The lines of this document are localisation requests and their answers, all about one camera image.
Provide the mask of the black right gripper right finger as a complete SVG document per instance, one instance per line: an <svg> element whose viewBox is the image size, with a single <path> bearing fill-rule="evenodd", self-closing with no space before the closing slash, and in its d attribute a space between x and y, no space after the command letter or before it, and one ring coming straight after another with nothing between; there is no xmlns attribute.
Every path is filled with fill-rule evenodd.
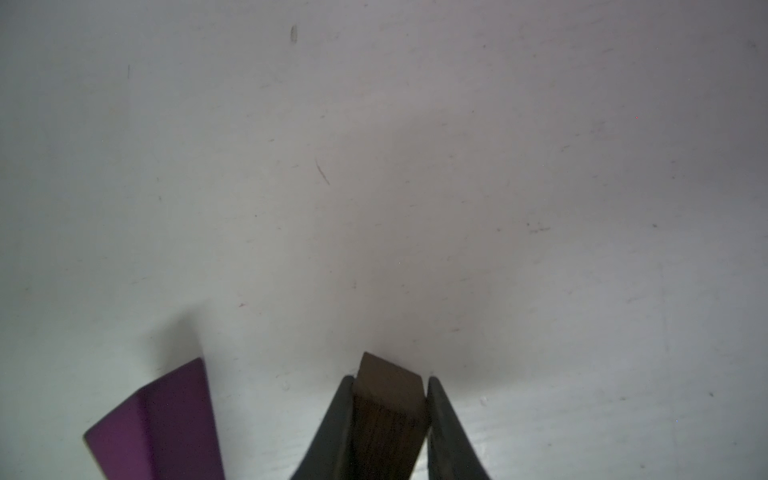
<svg viewBox="0 0 768 480"><path fill-rule="evenodd" d="M430 429L427 435L430 480L489 480L440 382L431 376L427 385Z"/></svg>

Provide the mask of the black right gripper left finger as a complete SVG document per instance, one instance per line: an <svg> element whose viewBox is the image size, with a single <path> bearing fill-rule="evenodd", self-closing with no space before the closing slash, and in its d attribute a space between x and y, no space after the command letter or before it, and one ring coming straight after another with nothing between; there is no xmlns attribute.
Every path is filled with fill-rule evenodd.
<svg viewBox="0 0 768 480"><path fill-rule="evenodd" d="M354 477L353 384L353 376L342 378L292 480L346 480Z"/></svg>

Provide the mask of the purple triangle block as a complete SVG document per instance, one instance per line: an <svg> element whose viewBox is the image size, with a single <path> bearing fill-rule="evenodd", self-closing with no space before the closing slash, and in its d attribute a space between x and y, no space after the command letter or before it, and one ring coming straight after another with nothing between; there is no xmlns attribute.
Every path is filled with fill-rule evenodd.
<svg viewBox="0 0 768 480"><path fill-rule="evenodd" d="M107 479L223 479L205 363L145 385L84 434Z"/></svg>

